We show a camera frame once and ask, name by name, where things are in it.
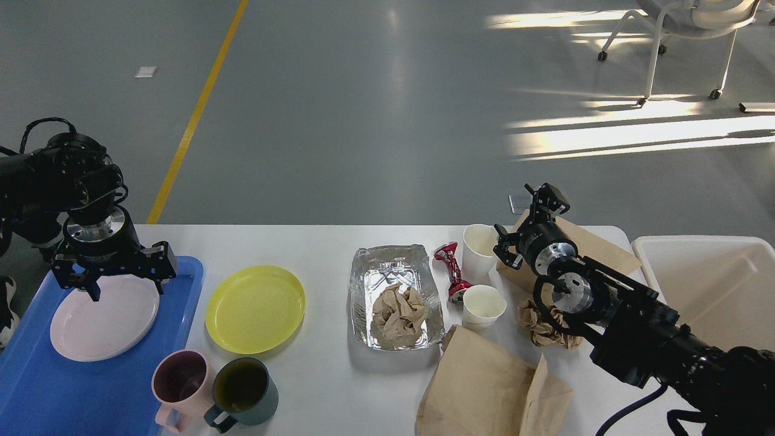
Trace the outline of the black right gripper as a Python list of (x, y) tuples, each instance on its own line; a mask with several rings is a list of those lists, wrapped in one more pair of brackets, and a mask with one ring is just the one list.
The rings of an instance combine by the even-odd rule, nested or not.
[(532, 271), (550, 271), (551, 264), (564, 257), (560, 250), (551, 248), (564, 243), (564, 232), (554, 221), (571, 206), (559, 188), (549, 183), (539, 188), (525, 184), (525, 188), (532, 197), (526, 218), (531, 226), (521, 226), (510, 233), (501, 224), (493, 224), (496, 231), (493, 253), (502, 264), (514, 270), (528, 265)]

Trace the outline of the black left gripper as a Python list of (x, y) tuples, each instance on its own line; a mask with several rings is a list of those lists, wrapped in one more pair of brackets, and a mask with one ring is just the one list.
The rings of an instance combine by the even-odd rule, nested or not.
[(62, 289), (86, 292), (98, 302), (97, 280), (106, 275), (134, 275), (153, 282), (159, 296), (163, 285), (177, 277), (177, 259), (168, 241), (149, 248), (139, 243), (132, 218), (123, 206), (89, 207), (67, 212), (61, 254), (51, 262)]

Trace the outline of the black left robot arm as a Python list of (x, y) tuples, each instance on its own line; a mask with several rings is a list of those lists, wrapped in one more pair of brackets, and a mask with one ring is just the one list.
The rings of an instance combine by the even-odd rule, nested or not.
[(28, 124), (19, 151), (2, 148), (2, 252), (14, 235), (49, 250), (50, 269), (63, 289), (99, 301), (97, 283), (108, 276), (150, 280), (158, 295), (177, 276), (171, 246), (143, 246), (130, 213), (122, 206), (124, 174), (106, 148), (78, 133), (73, 124), (47, 145), (26, 152)]

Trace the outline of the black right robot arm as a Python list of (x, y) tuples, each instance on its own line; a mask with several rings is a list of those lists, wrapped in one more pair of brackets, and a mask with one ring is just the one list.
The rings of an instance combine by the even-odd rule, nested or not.
[(592, 362), (623, 383), (660, 386), (612, 415), (604, 435), (623, 417), (675, 390), (692, 406), (671, 409), (667, 424), (686, 435), (683, 422), (703, 424), (703, 435), (772, 435), (773, 353), (738, 346), (720, 350), (698, 339), (658, 292), (607, 265), (581, 256), (556, 218), (570, 209), (561, 191), (534, 188), (528, 215), (515, 231), (497, 224), (493, 253), (509, 268), (530, 268), (532, 300), (540, 319), (562, 334), (593, 345)]

